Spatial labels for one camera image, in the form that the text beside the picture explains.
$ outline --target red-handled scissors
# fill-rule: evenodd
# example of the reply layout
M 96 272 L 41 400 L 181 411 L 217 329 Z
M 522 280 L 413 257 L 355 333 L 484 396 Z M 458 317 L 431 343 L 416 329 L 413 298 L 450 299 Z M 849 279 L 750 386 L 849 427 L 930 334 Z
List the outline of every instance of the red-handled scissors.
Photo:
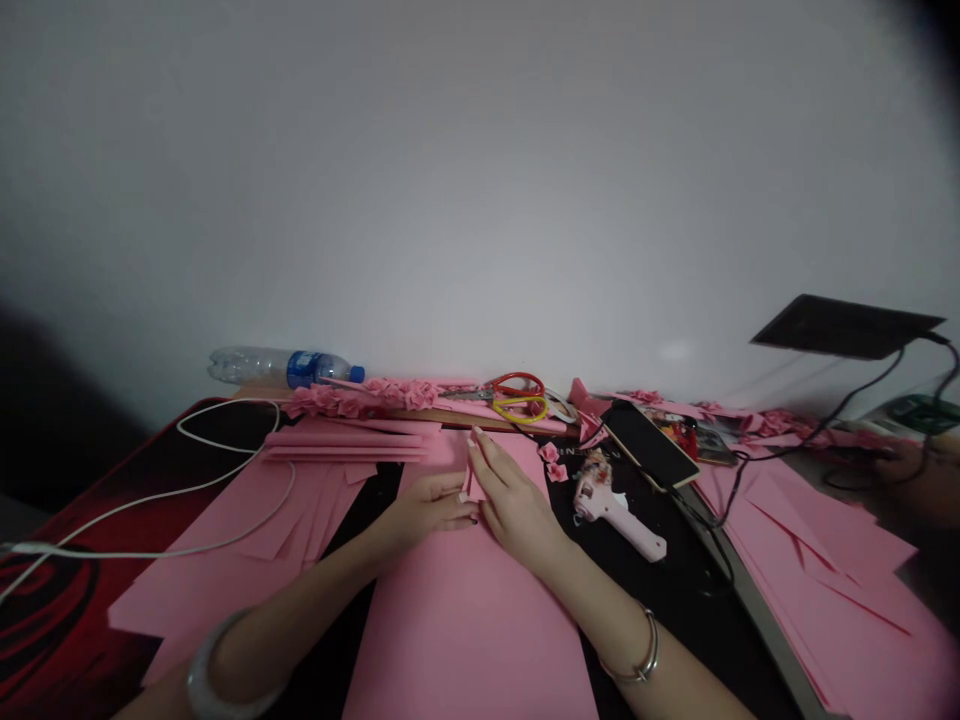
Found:
M 523 380 L 532 387 L 515 388 L 506 384 L 508 380 Z M 485 385 L 481 385 L 476 390 L 467 392 L 448 392 L 441 394 L 440 397 L 451 400 L 486 400 L 491 404 L 494 410 L 510 422 L 529 425 L 543 420 L 550 412 L 550 403 L 544 396 L 546 387 L 543 381 L 530 373 L 507 373 L 501 375 L 495 380 L 491 380 Z M 509 411 L 511 405 L 539 405 L 540 411 L 536 415 L 514 415 Z

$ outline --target woman's right hand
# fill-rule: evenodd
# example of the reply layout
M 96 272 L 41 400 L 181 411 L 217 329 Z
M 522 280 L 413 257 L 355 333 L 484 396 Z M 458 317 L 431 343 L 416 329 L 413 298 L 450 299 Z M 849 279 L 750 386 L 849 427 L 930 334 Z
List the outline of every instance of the woman's right hand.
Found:
M 543 493 L 510 454 L 480 428 L 473 431 L 477 442 L 467 440 L 470 462 L 490 498 L 480 503 L 483 517 L 504 549 L 543 579 L 562 564 L 561 556 L 572 543 Z

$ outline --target white wall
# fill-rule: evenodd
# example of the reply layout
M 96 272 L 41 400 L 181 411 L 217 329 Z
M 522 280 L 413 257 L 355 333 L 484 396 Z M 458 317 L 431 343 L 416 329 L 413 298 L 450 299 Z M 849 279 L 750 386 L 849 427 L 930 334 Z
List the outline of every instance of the white wall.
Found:
M 748 345 L 798 293 L 960 338 L 952 120 L 884 5 L 7 0 L 0 298 L 152 426 L 239 343 L 823 407 L 882 363 Z

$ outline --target woman's left hand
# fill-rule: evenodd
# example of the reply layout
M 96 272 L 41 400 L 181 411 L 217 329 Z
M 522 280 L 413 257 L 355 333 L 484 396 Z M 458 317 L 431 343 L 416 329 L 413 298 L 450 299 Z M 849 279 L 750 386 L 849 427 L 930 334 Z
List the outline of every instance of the woman's left hand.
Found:
M 367 531 L 385 560 L 395 561 L 434 530 L 462 530 L 476 524 L 480 507 L 460 492 L 463 473 L 428 475 L 393 501 Z

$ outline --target bottle label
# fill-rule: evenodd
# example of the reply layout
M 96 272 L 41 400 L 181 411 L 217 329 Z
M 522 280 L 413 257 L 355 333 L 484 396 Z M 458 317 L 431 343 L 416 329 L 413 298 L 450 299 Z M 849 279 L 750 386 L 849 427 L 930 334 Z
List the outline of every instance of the bottle label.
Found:
M 323 353 L 312 353 L 298 350 L 290 356 L 287 363 L 287 385 L 291 388 L 310 387 L 313 384 L 316 373 L 317 363 Z

